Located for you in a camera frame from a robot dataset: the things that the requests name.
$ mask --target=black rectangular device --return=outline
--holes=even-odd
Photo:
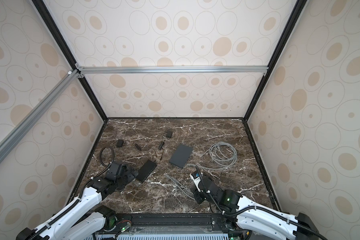
[[[180,144],[175,150],[175,153],[171,156],[169,163],[176,167],[183,168],[188,161],[189,156],[191,156],[192,150],[192,147]]]
[[[144,165],[139,169],[139,175],[136,177],[136,179],[143,183],[147,177],[152,173],[152,171],[155,169],[157,164],[151,160],[147,160]]]

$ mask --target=brown marble surface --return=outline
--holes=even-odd
[[[173,131],[171,139],[165,139],[163,158],[158,145],[167,129]],[[118,139],[124,139],[124,147],[116,148]],[[139,151],[135,146],[150,146],[157,152],[157,167],[147,180],[141,184],[134,180],[122,192],[109,195],[101,204],[110,207],[117,213],[206,213],[210,212],[209,204],[201,205],[188,198],[164,174],[176,178],[188,189],[193,185],[189,174],[194,167],[183,169],[169,164],[178,144],[193,147],[188,160],[191,164],[217,168],[209,154],[201,156],[209,147],[224,141],[232,144],[237,153],[236,164],[225,170],[209,170],[215,183],[222,189],[233,189],[259,204],[272,208],[268,192],[253,155],[243,123],[239,119],[110,119],[92,156],[80,185],[95,176],[104,167],[99,162],[99,151],[106,145],[115,149],[115,160],[123,161],[139,169],[146,159],[155,160],[155,153],[149,148]],[[104,162],[110,162],[110,151],[103,152]]]

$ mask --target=bundled cord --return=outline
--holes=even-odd
[[[187,189],[184,185],[182,185],[176,178],[173,178],[173,177],[169,176],[168,174],[165,174],[165,176],[166,176],[169,180],[173,181],[173,183],[174,183],[187,197],[189,197],[190,199],[193,199],[193,200],[194,200],[194,198],[192,197],[193,193],[192,193],[189,189]]]
[[[206,190],[206,187],[205,187],[205,185],[204,185],[204,180],[203,180],[203,178],[202,178],[202,174],[201,174],[201,172],[200,172],[200,169],[199,169],[198,166],[195,166],[195,167],[196,167],[197,173],[198,173],[199,176],[200,176],[200,180],[201,180],[201,182],[202,182],[202,185],[203,185],[204,189]],[[244,213],[244,212],[246,212],[246,211],[249,211],[249,210],[251,210],[251,209],[261,210],[261,211],[264,211],[264,212],[266,212],[266,213],[269,213],[269,214],[271,214],[271,215],[273,215],[273,216],[275,216],[275,217],[277,217],[277,218],[280,218],[281,220],[283,220],[283,221],[285,221],[285,222],[289,222],[289,224],[292,224],[292,225],[295,225],[295,226],[297,226],[297,227],[299,227],[299,228],[302,228],[302,229],[305,230],[306,232],[311,233],[311,234],[313,234],[313,235],[321,238],[322,240],[327,240],[327,238],[325,238],[323,235],[321,235],[321,234],[318,233],[317,231],[315,231],[315,230],[313,230],[313,229],[311,229],[311,228],[309,228],[309,227],[306,227],[306,226],[304,226],[304,225],[302,225],[302,224],[300,224],[300,223],[297,223],[297,222],[295,222],[295,221],[289,221],[288,218],[283,217],[283,216],[280,216],[279,214],[277,214],[277,213],[275,213],[275,212],[273,212],[273,211],[271,211],[271,210],[269,210],[269,209],[267,209],[267,208],[265,208],[265,207],[260,207],[260,206],[251,205],[251,206],[245,207],[245,208],[243,208],[243,209],[240,209],[240,210],[238,210],[238,211],[235,212],[235,213],[227,214],[227,213],[223,212],[223,210],[222,210],[222,209],[220,208],[220,206],[217,204],[215,198],[211,195],[211,192],[210,192],[210,191],[206,191],[206,193],[207,193],[207,194],[209,195],[209,197],[212,199],[212,201],[213,201],[213,203],[215,204],[216,208],[217,208],[224,216],[226,216],[226,217],[236,217],[237,215],[240,215],[240,214],[242,214],[242,213]]]
[[[222,146],[226,146],[226,147],[228,147],[228,150],[229,149],[231,150],[231,152],[232,152],[231,157],[227,157],[221,152],[220,147],[222,147]],[[228,168],[230,166],[235,165],[235,163],[237,162],[237,151],[234,148],[234,146],[232,146],[231,144],[229,144],[227,142],[217,142],[217,143],[213,144],[200,157],[202,157],[207,152],[209,152],[209,156],[211,156],[212,160],[214,162],[216,162],[217,164],[219,164],[220,166],[222,166],[222,167],[210,168],[210,167],[199,166],[199,165],[196,165],[196,164],[187,164],[187,165],[189,165],[189,166],[198,166],[198,167],[201,167],[201,168],[207,169],[207,170],[223,170],[223,169],[226,169],[226,168]]]
[[[100,163],[103,165],[103,166],[106,166],[106,168],[101,171],[99,174],[97,174],[95,177],[89,179],[83,186],[83,188],[81,189],[80,193],[79,193],[79,199],[76,199],[75,202],[69,206],[66,210],[64,210],[61,214],[59,214],[58,216],[56,216],[55,218],[53,218],[50,222],[47,223],[47,225],[45,225],[44,227],[40,228],[37,232],[34,233],[34,235],[32,235],[32,237],[29,238],[29,240],[33,240],[34,238],[36,238],[36,236],[40,235],[40,233],[44,232],[45,230],[48,229],[48,225],[49,226],[52,226],[53,223],[57,222],[60,218],[62,218],[64,215],[66,215],[69,211],[71,211],[80,201],[81,201],[81,197],[83,196],[83,193],[84,193],[84,189],[87,187],[88,183],[90,183],[92,181],[92,179],[100,176],[101,174],[105,173],[109,168],[110,168],[110,165],[112,164],[113,160],[115,159],[115,151],[113,150],[113,148],[111,146],[105,146],[101,149],[100,151],[100,156],[99,156],[99,159],[102,159],[101,158],[101,155],[104,151],[104,149],[106,148],[109,148],[111,150],[111,154],[112,154],[112,160],[110,161],[110,163],[108,165],[105,165],[103,163],[102,160],[100,160]]]

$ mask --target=silver metal bar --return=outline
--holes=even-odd
[[[47,96],[26,116],[23,121],[16,126],[3,141],[0,142],[0,163],[16,147],[25,134],[34,126],[34,124],[43,116],[49,107],[55,102],[60,94],[68,87],[71,81],[78,77],[77,70],[72,70],[67,74]]]
[[[268,66],[81,67],[82,74],[103,73],[265,73]]]

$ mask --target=black power cord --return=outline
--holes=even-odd
[[[105,173],[109,168],[110,168],[110,165],[112,164],[112,162],[114,161],[115,159],[115,151],[113,150],[113,148],[111,146],[105,146],[101,149],[100,151],[100,156],[99,158],[101,159],[101,155],[104,151],[104,149],[106,148],[110,148],[111,150],[111,154],[112,154],[112,160],[110,161],[110,163],[108,165],[104,165],[102,160],[101,160],[101,163],[103,166],[106,166],[106,168],[101,171],[99,174],[97,174],[95,177],[93,178],[96,178],[98,176],[100,176],[101,174]],[[48,225],[49,226],[52,226],[53,223],[57,222],[60,218],[62,218],[64,215],[66,215],[69,211],[71,211],[80,201],[81,201],[81,197],[83,196],[83,193],[84,193],[84,189],[87,187],[88,183],[90,183],[92,181],[92,179],[89,179],[83,186],[83,188],[81,189],[80,193],[79,193],[79,199],[76,199],[75,202],[69,206],[66,210],[64,210],[61,214],[59,214],[58,216],[56,216],[55,218],[53,218],[50,222],[48,222]],[[34,235],[32,235],[32,237],[29,238],[29,240],[33,240],[34,238],[36,238],[36,236],[40,235],[40,233],[44,232],[45,230],[47,230],[48,227],[47,226],[44,226],[42,228],[40,228],[40,230],[38,230],[37,232],[34,233]]]
[[[206,190],[205,185],[204,185],[204,180],[203,180],[203,178],[202,178],[202,175],[201,175],[201,172],[200,172],[199,167],[198,167],[198,166],[195,166],[195,167],[196,167],[197,173],[198,173],[199,176],[200,176],[200,180],[201,180],[201,182],[202,182],[202,185],[203,185],[203,187],[204,187],[204,190],[205,190],[206,193],[210,196],[210,198],[212,199],[212,201],[213,201],[213,203],[215,204],[216,208],[217,208],[221,213],[223,213],[223,210],[222,210],[222,209],[220,208],[220,206],[217,204],[215,198],[212,197],[211,193]],[[243,208],[243,209],[240,209],[240,210],[238,210],[237,212],[232,213],[232,214],[227,214],[227,213],[224,212],[223,215],[226,216],[226,217],[235,217],[235,216],[240,215],[240,214],[242,214],[242,213],[244,213],[244,212],[246,212],[246,211],[250,211],[251,209],[255,209],[255,210],[259,209],[259,210],[264,211],[264,212],[266,212],[266,213],[269,213],[269,214],[271,214],[271,215],[273,215],[273,216],[275,216],[275,217],[277,217],[277,218],[280,218],[281,220],[283,220],[283,221],[285,221],[285,222],[288,222],[288,220],[289,220],[288,218],[283,217],[283,216],[280,216],[279,214],[274,213],[274,212],[272,212],[272,211],[269,210],[269,209],[266,209],[266,208],[264,208],[264,207],[254,206],[254,205],[245,207],[245,208]],[[302,228],[303,230],[305,230],[305,231],[307,231],[308,233],[311,233],[311,234],[313,234],[313,235],[321,238],[322,240],[327,240],[326,237],[324,237],[323,235],[321,235],[320,233],[318,233],[317,231],[315,231],[315,230],[313,230],[313,229],[311,229],[311,228],[309,228],[309,227],[306,227],[306,226],[304,226],[304,225],[302,225],[302,224],[300,224],[300,223],[297,223],[297,222],[295,222],[295,221],[289,221],[289,223],[292,224],[292,225],[295,225],[295,226],[297,226],[297,227],[299,227],[299,228]]]

